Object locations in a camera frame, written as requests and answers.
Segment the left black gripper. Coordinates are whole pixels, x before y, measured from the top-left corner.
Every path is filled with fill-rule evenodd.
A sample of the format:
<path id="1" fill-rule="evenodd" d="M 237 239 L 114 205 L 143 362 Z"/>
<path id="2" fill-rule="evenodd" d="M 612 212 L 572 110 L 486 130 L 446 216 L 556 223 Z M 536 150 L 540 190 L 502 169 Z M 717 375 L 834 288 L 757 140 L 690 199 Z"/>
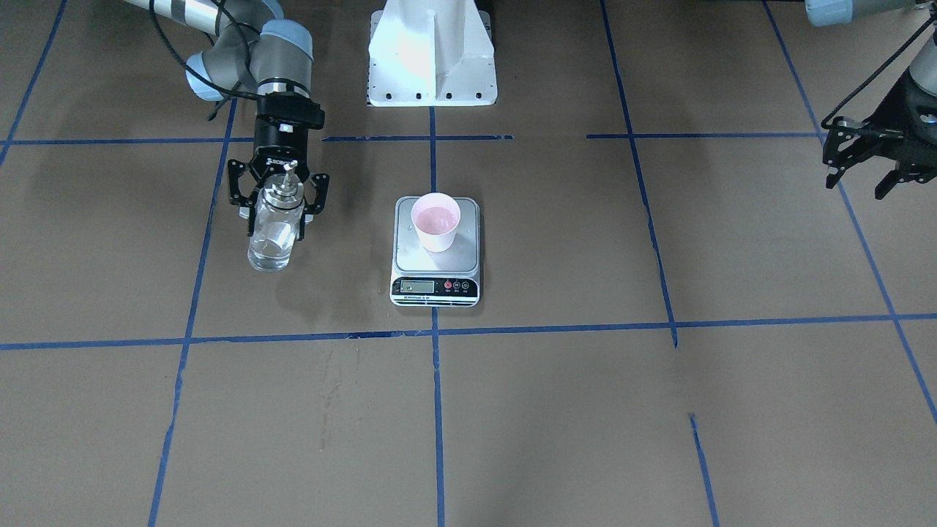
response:
<path id="1" fill-rule="evenodd" d="M 822 160 L 829 170 L 824 186 L 834 189 L 848 169 L 874 156 L 897 161 L 876 185 L 876 200 L 883 200 L 899 184 L 934 180 L 935 124 L 925 118 L 934 117 L 935 110 L 933 94 L 903 73 L 866 122 L 834 118 L 823 147 Z"/>

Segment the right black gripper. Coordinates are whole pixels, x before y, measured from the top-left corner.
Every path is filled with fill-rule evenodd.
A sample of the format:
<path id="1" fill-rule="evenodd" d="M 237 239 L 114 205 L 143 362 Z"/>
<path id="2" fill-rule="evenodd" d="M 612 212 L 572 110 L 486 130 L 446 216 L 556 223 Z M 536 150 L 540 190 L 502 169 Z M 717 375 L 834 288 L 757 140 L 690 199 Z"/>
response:
<path id="1" fill-rule="evenodd" d="M 308 135 L 311 130 L 324 127 L 325 111 L 317 102 L 295 92 L 262 94 L 255 112 L 255 134 L 252 165 L 230 159 L 225 163 L 228 201 L 238 208 L 240 217 L 247 221 L 247 236 L 255 233 L 255 204 L 258 200 L 258 181 L 271 173 L 281 173 L 283 166 L 297 162 L 295 174 L 300 180 L 301 213 L 296 223 L 296 241 L 304 240 L 307 224 L 326 206 L 331 176 L 311 173 L 307 164 Z M 240 180 L 253 178 L 250 193 L 244 193 Z M 305 197 L 310 187 L 313 197 Z"/>

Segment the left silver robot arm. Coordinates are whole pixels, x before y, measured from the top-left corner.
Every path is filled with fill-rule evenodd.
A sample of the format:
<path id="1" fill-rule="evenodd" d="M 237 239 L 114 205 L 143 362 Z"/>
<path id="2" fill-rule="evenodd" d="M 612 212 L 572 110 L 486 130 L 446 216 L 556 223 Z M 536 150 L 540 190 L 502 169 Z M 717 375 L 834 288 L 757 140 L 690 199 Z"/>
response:
<path id="1" fill-rule="evenodd" d="M 807 1 L 805 13 L 813 26 L 850 34 L 861 51 L 873 44 L 897 45 L 820 123 L 826 133 L 826 188 L 834 189 L 846 171 L 873 159 L 894 163 L 876 184 L 877 200 L 901 184 L 935 180 L 935 2 Z M 846 116 L 843 108 L 887 70 L 896 80 L 871 114 Z"/>

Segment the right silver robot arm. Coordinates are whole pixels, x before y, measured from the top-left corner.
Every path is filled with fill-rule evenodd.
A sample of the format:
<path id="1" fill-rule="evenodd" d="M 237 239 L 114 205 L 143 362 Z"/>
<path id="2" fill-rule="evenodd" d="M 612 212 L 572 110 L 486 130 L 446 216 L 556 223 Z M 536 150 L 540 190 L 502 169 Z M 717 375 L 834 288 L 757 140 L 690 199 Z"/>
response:
<path id="1" fill-rule="evenodd" d="M 325 123 L 321 105 L 312 100 L 313 40 L 290 20 L 277 1 L 138 1 L 175 61 L 183 67 L 196 96 L 215 105 L 233 99 L 255 103 L 253 156 L 229 160 L 230 203 L 245 213 L 249 234 L 258 233 L 262 190 L 283 174 L 293 174 L 300 190 L 302 214 L 296 237 L 324 210 L 330 177 L 311 173 L 309 132 Z M 182 58 L 168 40 L 161 19 L 194 28 L 213 39 L 212 46 Z"/>

